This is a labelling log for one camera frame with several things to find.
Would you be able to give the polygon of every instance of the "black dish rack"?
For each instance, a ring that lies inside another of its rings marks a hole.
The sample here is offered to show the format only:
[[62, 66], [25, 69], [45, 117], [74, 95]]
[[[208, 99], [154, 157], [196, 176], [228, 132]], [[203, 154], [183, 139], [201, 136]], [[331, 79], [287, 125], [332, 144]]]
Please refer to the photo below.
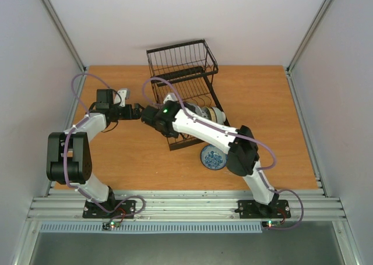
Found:
[[[214, 75], [219, 71], [215, 57], [205, 40], [169, 45], [147, 50], [150, 75], [168, 80], [179, 92], [185, 102], [200, 107], [217, 107], [223, 111], [212, 86]], [[163, 82], [152, 82], [157, 103], [161, 104], [172, 92]], [[228, 119], [224, 122], [230, 126]], [[180, 134], [167, 138], [170, 150], [178, 150], [203, 141], [189, 135]]]

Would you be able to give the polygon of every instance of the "black mounting base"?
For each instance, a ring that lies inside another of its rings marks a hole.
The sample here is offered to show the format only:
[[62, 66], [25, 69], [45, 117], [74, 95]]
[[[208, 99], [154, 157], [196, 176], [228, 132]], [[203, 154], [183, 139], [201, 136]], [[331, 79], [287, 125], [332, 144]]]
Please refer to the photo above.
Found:
[[280, 209], [285, 214], [285, 218], [291, 217], [287, 200], [278, 200], [272, 209], [267, 208], [265, 212], [262, 207], [267, 206], [258, 204], [254, 200], [239, 200], [235, 213], [239, 213], [240, 218], [283, 218], [283, 214], [277, 210]]
[[[119, 204], [120, 200], [115, 201], [115, 206]], [[120, 206], [126, 214], [134, 213], [136, 211], [136, 201], [135, 200], [127, 200], [123, 202]], [[106, 213], [105, 211], [102, 211], [96, 204], [86, 201], [86, 204], [84, 206], [83, 210], [83, 218], [112, 218], [117, 215], [121, 215], [121, 210], [116, 210], [113, 213]], [[126, 216], [124, 219], [127, 218], [133, 218], [133, 215]]]

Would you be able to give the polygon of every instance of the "white backdrop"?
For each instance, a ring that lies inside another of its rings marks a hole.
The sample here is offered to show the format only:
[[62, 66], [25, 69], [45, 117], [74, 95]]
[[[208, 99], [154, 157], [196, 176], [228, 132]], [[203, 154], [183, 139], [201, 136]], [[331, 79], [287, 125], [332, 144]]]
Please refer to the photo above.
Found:
[[363, 264], [373, 264], [372, 11], [372, 0], [335, 0], [293, 72], [320, 169]]
[[0, 264], [13, 264], [32, 198], [47, 187], [48, 135], [64, 129], [79, 69], [39, 0], [0, 0], [0, 11]]
[[288, 65], [323, 0], [51, 0], [85, 65], [205, 38], [219, 64]]

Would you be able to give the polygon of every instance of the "wood surface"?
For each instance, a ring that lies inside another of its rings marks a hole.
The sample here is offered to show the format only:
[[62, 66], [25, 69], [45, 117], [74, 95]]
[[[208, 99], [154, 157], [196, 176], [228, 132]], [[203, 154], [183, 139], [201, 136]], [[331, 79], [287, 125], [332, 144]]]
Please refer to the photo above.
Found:
[[[147, 105], [141, 87], [150, 77], [148, 66], [91, 66], [89, 73], [100, 76], [114, 89], [129, 88], [127, 103]], [[219, 66], [213, 87], [231, 126], [250, 127], [255, 138], [276, 153], [277, 166], [265, 172], [275, 188], [317, 188], [282, 66]], [[86, 79], [81, 98], [88, 107], [100, 88], [105, 87], [96, 79]], [[150, 85], [146, 93], [154, 98]], [[75, 122], [83, 114], [79, 106]], [[140, 120], [121, 121], [116, 129], [91, 141], [93, 172], [113, 189], [248, 189], [244, 180], [227, 168], [211, 171], [202, 165], [199, 155], [205, 145], [170, 151], [166, 138]], [[262, 147], [259, 155], [262, 166], [272, 162]]]

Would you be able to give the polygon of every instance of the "metal frame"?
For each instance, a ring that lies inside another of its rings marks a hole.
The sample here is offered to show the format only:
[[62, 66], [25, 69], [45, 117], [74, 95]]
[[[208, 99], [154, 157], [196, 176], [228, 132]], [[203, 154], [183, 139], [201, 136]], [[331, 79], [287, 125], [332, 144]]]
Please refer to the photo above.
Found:
[[[82, 71], [84, 71], [85, 67], [80, 60], [73, 44], [71, 43], [71, 40], [68, 37], [50, 0], [41, 1], [51, 16], [52, 21], [56, 25], [57, 30], [66, 43], [77, 65]], [[293, 84], [293, 78], [291, 77], [291, 70], [293, 70], [304, 48], [307, 46], [332, 1], [333, 0], [323, 1], [297, 52], [291, 60], [289, 67], [286, 69], [287, 81], [293, 96], [294, 105], [297, 110], [299, 122], [302, 127], [309, 157], [314, 168], [315, 177], [319, 188], [315, 190], [297, 190], [297, 193], [304, 202], [304, 220], [333, 221], [336, 238], [338, 240], [345, 263], [358, 265], [362, 264], [361, 259], [352, 237], [351, 229], [347, 222], [343, 206], [339, 198], [327, 197], [330, 195], [329, 188], [322, 176], [322, 172], [319, 170], [319, 165], [317, 163], [314, 148], [306, 126], [306, 121], [303, 117], [301, 105], [298, 100], [297, 91]], [[82, 91], [84, 81], [85, 77], [79, 83], [79, 95]], [[66, 119], [66, 128], [70, 127], [72, 124], [77, 105], [77, 101], [74, 101], [74, 103], [71, 105], [69, 115]], [[240, 220], [239, 215], [234, 212], [234, 210], [237, 208], [238, 200], [252, 199], [252, 193], [250, 191], [116, 190], [115, 194], [117, 199], [128, 195], [140, 194], [143, 195], [147, 201], [147, 208], [144, 212], [136, 215], [133, 220], [126, 220], [126, 222], [128, 221], [128, 223], [131, 224], [146, 224], [149, 223], [149, 221], [152, 223], [160, 223], [165, 225], [178, 224], [180, 222], [206, 222], [209, 225], [217, 225], [219, 223], [229, 225], [245, 225], [246, 223], [246, 225], [255, 225], [256, 223], [260, 223], [260, 220]], [[299, 202], [290, 194], [282, 193], [280, 197], [281, 199], [289, 200], [289, 205], [293, 215], [289, 221], [298, 220], [300, 216]], [[82, 218], [82, 208], [84, 206], [84, 202], [85, 199], [73, 190], [56, 190], [54, 189], [54, 183], [50, 183], [48, 192], [45, 194], [45, 196], [34, 198], [31, 204], [13, 264], [18, 265], [30, 263], [38, 234], [40, 231], [46, 229], [46, 223], [53, 225], [61, 224], [64, 226], [66, 226], [66, 224], [92, 224], [92, 220], [84, 220]]]

